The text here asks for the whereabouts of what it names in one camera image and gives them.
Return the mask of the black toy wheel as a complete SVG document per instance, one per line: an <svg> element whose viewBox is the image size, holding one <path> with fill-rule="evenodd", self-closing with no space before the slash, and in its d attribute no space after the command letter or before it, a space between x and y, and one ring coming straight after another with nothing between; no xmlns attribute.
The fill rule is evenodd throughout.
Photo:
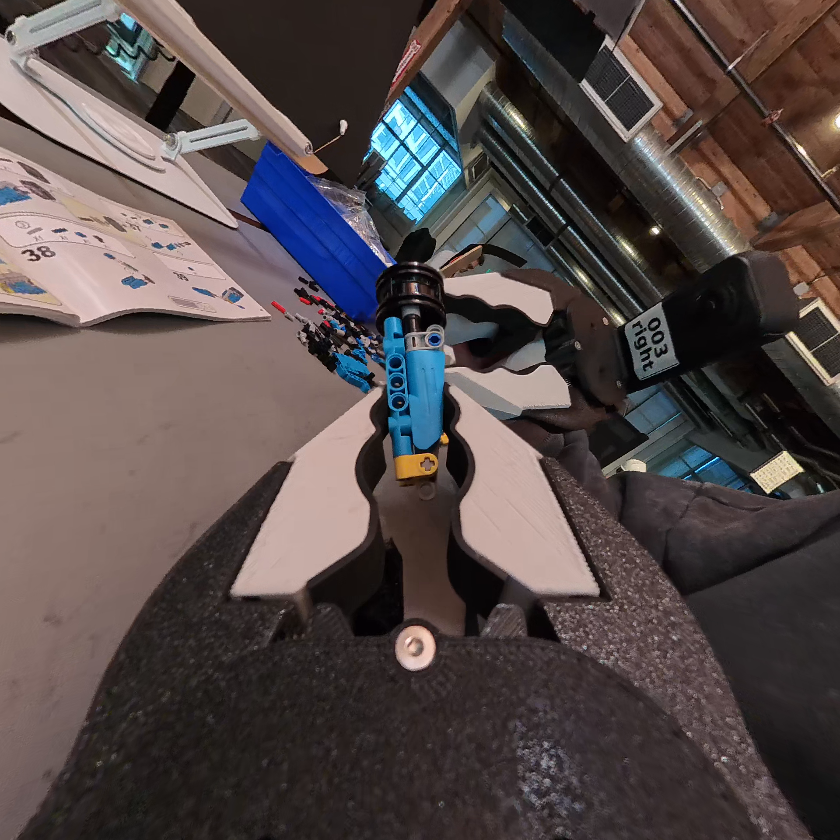
<svg viewBox="0 0 840 840"><path fill-rule="evenodd" d="M418 331L436 324L444 327L445 279L435 268L415 261L402 262L386 268L377 278L374 287L377 309L375 327L385 331L385 320L402 318L403 310L415 307L419 310Z"/></svg>

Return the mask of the pile of small bricks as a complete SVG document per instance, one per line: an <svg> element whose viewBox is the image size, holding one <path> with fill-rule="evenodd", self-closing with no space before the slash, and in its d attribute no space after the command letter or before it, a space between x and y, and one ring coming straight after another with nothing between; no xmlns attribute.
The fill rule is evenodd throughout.
<svg viewBox="0 0 840 840"><path fill-rule="evenodd" d="M308 312L291 312L278 301L271 302L271 307L294 323L297 340L310 356L363 394L378 386L380 382L371 364L385 368L379 333L352 320L341 306L324 297L311 280L300 278L300 286L293 292Z"/></svg>

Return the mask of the black board panel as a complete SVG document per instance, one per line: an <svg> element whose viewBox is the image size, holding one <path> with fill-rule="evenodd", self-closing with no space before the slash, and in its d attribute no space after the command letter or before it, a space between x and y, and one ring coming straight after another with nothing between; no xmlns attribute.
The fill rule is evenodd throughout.
<svg viewBox="0 0 840 840"><path fill-rule="evenodd" d="M121 2L196 76L246 116L222 54L311 142L346 186L361 173L420 1Z"/></svg>

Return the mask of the white air vent grille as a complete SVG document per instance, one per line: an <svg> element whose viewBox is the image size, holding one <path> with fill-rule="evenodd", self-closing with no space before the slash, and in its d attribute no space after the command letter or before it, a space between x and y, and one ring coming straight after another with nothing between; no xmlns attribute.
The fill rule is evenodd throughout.
<svg viewBox="0 0 840 840"><path fill-rule="evenodd" d="M648 126L664 107L609 37L586 71L581 89L625 143Z"/></svg>
<svg viewBox="0 0 840 840"><path fill-rule="evenodd" d="M805 303L785 338L825 385L838 385L839 320L822 299Z"/></svg>

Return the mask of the beige back chair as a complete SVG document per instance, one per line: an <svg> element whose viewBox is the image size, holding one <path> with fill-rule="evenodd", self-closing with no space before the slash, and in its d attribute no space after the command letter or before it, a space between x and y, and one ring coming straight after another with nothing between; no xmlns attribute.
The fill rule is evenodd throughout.
<svg viewBox="0 0 840 840"><path fill-rule="evenodd" d="M437 271L444 278L454 277L467 270L482 266L486 257L498 258L517 269L527 264L525 258L514 254L510 250L497 245L470 245L457 254L447 257Z"/></svg>

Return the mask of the plastic bag in bin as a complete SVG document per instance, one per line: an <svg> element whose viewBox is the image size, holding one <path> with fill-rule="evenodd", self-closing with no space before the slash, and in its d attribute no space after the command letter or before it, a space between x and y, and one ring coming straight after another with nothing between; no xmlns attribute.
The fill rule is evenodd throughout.
<svg viewBox="0 0 840 840"><path fill-rule="evenodd" d="M354 232L379 256L384 265L394 264L394 259L386 251L374 221L368 211L366 195L355 188L326 178L309 175L310 183L328 200L333 208L352 227Z"/></svg>

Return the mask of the grey desk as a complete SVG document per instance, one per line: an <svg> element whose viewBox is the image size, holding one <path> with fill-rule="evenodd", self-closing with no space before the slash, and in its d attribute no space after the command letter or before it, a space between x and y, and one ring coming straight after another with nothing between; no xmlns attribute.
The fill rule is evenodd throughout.
<svg viewBox="0 0 840 840"><path fill-rule="evenodd" d="M494 832L505 656L448 574L463 445L432 500L377 485L366 601L231 596L292 456L368 395L296 333L2 328L2 838Z"/></svg>

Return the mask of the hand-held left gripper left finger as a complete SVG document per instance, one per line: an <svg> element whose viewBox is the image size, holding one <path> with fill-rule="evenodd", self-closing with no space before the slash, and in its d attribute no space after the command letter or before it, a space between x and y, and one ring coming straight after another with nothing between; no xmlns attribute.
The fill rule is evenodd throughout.
<svg viewBox="0 0 840 840"><path fill-rule="evenodd" d="M366 601L382 578L374 491L385 473L381 387L303 445L233 582L231 596Z"/></svg>

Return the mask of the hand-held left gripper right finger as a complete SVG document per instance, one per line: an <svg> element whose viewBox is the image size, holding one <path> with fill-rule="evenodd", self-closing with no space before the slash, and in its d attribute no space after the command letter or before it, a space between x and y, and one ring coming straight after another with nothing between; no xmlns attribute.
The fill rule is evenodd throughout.
<svg viewBox="0 0 840 840"><path fill-rule="evenodd" d="M447 388L455 418L449 453L467 471L454 535L468 557L537 597L597 597L599 584L542 466L542 457L462 389Z"/></svg>

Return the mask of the instruction booklet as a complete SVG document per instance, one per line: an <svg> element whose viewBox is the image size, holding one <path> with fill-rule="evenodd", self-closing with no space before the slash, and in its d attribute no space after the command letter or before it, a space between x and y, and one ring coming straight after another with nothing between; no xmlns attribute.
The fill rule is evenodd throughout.
<svg viewBox="0 0 840 840"><path fill-rule="evenodd" d="M137 313L270 320L175 221L1 151L1 313L86 328Z"/></svg>

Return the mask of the blue grey brick assembly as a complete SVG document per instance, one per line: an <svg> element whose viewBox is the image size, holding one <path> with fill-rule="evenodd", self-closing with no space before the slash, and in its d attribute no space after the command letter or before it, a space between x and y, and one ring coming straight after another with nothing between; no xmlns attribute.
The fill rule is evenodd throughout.
<svg viewBox="0 0 840 840"><path fill-rule="evenodd" d="M416 487L422 501L437 491L438 450L448 445L444 431L445 331L421 326L418 306L385 318L385 372L388 429L395 479Z"/></svg>

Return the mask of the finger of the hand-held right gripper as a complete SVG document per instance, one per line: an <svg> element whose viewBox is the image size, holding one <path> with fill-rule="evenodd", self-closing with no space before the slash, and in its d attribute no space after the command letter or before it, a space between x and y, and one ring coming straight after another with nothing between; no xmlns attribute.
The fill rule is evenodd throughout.
<svg viewBox="0 0 840 840"><path fill-rule="evenodd" d="M525 372L504 368L478 372L453 366L446 369L445 381L502 421L531 411L564 410L572 404L568 383L549 364Z"/></svg>
<svg viewBox="0 0 840 840"><path fill-rule="evenodd" d="M458 301L480 301L489 308L511 309L542 327L550 323L554 312L549 290L498 272L446 278L445 295Z"/></svg>

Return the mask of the blue plastic bin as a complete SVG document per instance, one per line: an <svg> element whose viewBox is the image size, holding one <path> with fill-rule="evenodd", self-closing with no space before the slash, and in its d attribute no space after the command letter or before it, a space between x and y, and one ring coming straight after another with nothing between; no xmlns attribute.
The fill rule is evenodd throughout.
<svg viewBox="0 0 840 840"><path fill-rule="evenodd" d="M388 261L352 229L297 163L267 143L241 198L333 301L354 320L374 320L375 284Z"/></svg>

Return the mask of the black office chair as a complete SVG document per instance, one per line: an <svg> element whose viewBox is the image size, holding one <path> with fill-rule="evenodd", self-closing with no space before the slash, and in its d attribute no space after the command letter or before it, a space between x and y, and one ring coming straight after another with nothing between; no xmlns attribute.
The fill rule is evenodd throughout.
<svg viewBox="0 0 840 840"><path fill-rule="evenodd" d="M434 255L437 240L428 227L419 227L406 236L397 250L394 260L396 264L427 263Z"/></svg>

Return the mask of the silver ventilation duct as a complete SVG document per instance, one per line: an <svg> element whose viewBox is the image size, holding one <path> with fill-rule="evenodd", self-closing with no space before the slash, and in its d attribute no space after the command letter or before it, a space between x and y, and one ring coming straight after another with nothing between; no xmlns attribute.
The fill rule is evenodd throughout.
<svg viewBox="0 0 840 840"><path fill-rule="evenodd" d="M593 211L582 208L573 198L566 181L567 165L561 170L549 162L536 133L494 83L480 93L483 113L496 124L502 136L512 142L526 166L548 194L560 200L570 215L592 232L606 231L605 222L596 222ZM653 129L642 129L630 141L621 140L581 87L572 84L562 91L558 104L579 130L600 160L616 175L677 249L697 270L705 271L727 257L752 249L745 234L725 214L700 178L687 164L667 156L665 146Z"/></svg>

